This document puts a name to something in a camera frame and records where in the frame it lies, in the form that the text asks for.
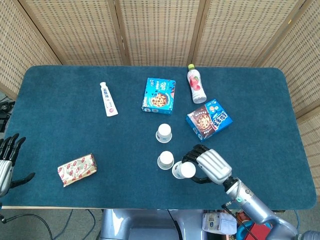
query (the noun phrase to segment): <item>blue box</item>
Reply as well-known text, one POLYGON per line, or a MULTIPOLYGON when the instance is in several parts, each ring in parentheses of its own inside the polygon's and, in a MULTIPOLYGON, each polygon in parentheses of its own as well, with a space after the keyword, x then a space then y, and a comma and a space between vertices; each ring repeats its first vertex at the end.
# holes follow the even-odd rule
POLYGON ((172 114, 174 109, 176 81, 152 78, 146 80, 142 111, 172 114))
POLYGON ((186 116, 186 121, 201 142, 232 123, 232 119, 216 99, 189 113, 186 116))

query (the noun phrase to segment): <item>cable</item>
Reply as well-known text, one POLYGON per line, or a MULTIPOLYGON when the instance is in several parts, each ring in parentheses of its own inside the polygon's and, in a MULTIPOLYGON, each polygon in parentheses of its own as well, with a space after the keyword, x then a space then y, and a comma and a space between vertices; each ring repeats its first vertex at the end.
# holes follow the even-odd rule
POLYGON ((84 236, 84 238, 82 239, 82 240, 85 240, 88 236, 89 236, 89 234, 93 231, 93 229, 95 228, 95 226, 96 226, 96 218, 95 218, 95 216, 93 215, 93 213, 89 210, 89 209, 86 209, 90 214, 91 214, 91 216, 93 217, 93 226, 92 226, 92 228, 90 229, 90 231, 84 236))
POLYGON ((15 101, 3 101, 3 102, 0 102, 0 110, 1 112, 5 113, 5 114, 8 114, 15 106, 15 101))
POLYGON ((177 222, 176 220, 174 220, 174 218, 172 217, 169 209, 167 209, 167 211, 168 211, 168 213, 169 213, 169 215, 170 215, 170 217, 171 217, 171 219, 172 219, 172 221, 173 221, 173 223, 174 223, 174 226, 175 226, 175 228, 176 228, 176 230, 177 230, 177 232, 178 232, 179 240, 183 240, 183 238, 182 238, 182 233, 181 233, 181 229, 180 229, 180 226, 179 226, 178 222, 177 222))
POLYGON ((7 95, 5 95, 5 97, 2 98, 2 99, 0 100, 0 102, 2 102, 2 101, 5 100, 5 99, 10 99, 10 100, 12 100, 10 97, 8 97, 7 95))
POLYGON ((101 230, 99 231, 98 235, 96 236, 95 240, 99 240, 101 234, 101 230))
POLYGON ((300 229, 300 216, 299 216, 299 213, 298 213, 297 210, 293 210, 293 211, 294 211, 295 216, 296 216, 296 221, 298 222, 297 225, 296 225, 296 229, 299 232, 299 229, 300 229))
POLYGON ((70 218, 71 218, 71 215, 72 215, 72 212, 73 212, 73 211, 74 211, 74 210, 72 209, 71 212, 70 212, 70 214, 69 214, 68 220, 66 221, 66 223, 65 223, 65 225, 64 225, 63 230, 62 230, 57 236, 55 236, 55 237, 53 238, 53 240, 57 239, 58 237, 60 237, 60 236, 65 232, 65 230, 66 230, 66 228, 67 228, 67 226, 68 226, 68 224, 69 224, 69 220, 70 220, 70 218))
POLYGON ((50 235, 50 240, 53 240, 53 238, 52 238, 52 233, 51 233, 51 230, 50 230, 49 225, 47 224, 47 222, 46 222, 43 218, 41 218, 41 217, 38 216, 38 215, 31 214, 31 213, 26 213, 26 214, 20 214, 20 215, 17 215, 17 216, 13 216, 13 217, 10 217, 10 218, 7 218, 7 219, 5 219, 5 217, 1 215, 1 221, 2 221, 4 224, 6 224, 6 223, 8 223, 8 222, 10 222, 10 221, 12 221, 12 220, 17 219, 17 218, 27 217, 27 216, 35 217, 35 218, 37 218, 37 219, 40 219, 40 220, 44 223, 44 225, 46 226, 46 228, 48 229, 48 232, 49 232, 49 235, 50 235))
POLYGON ((245 230, 247 230, 248 233, 250 233, 250 235, 251 235, 255 240, 258 240, 258 238, 256 238, 256 236, 250 231, 250 229, 247 228, 246 225, 244 225, 244 224, 226 207, 225 204, 223 204, 221 207, 222 207, 224 210, 226 210, 228 214, 232 215, 232 216, 238 221, 238 223, 240 223, 240 224, 245 228, 245 230))

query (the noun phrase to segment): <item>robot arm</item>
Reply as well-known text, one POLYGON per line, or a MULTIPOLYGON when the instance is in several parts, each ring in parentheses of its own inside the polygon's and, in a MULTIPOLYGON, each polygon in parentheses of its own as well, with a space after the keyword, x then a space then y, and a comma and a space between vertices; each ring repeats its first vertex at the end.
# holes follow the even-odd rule
MULTIPOLYGON (((191 178, 198 184, 215 183, 224 186, 224 191, 233 201, 236 201, 243 211, 257 224, 271 223, 272 230, 267 240, 294 240, 298 239, 297 229, 289 222, 272 212, 245 184, 237 177, 232 177, 230 165, 213 149, 204 145, 196 145, 188 152, 182 162, 197 164, 207 175, 205 178, 191 178)), ((320 232, 306 234, 304 240, 320 240, 320 232)))
POLYGON ((19 149, 26 140, 25 137, 22 137, 16 142, 18 137, 17 133, 5 140, 0 139, 0 197, 6 195, 9 189, 26 184, 35 176, 35 173, 32 172, 26 178, 12 181, 19 149))

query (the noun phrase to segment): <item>toothpaste tube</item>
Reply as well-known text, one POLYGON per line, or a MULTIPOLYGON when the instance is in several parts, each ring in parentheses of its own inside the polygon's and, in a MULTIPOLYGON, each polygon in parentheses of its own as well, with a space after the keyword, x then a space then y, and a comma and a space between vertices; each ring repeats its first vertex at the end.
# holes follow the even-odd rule
POLYGON ((116 109, 114 101, 112 100, 110 91, 109 91, 106 83, 103 81, 100 83, 100 86, 101 86, 102 99, 103 99, 103 103, 104 103, 106 116, 111 117, 111 116, 117 115, 118 111, 116 109))

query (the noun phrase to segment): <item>paper cup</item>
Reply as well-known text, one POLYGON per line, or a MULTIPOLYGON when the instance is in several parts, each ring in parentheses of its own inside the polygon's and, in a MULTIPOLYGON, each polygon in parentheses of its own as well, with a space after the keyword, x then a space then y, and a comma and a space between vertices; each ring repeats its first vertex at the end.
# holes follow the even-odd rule
POLYGON ((160 143, 168 143, 172 138, 171 127, 166 123, 161 124, 155 133, 155 138, 160 143))
POLYGON ((176 179, 189 179, 196 174, 196 167, 192 162, 178 161, 173 165, 172 174, 176 179))
POLYGON ((175 163, 174 156, 169 151, 163 151, 158 157, 158 166, 162 170, 169 170, 175 163))

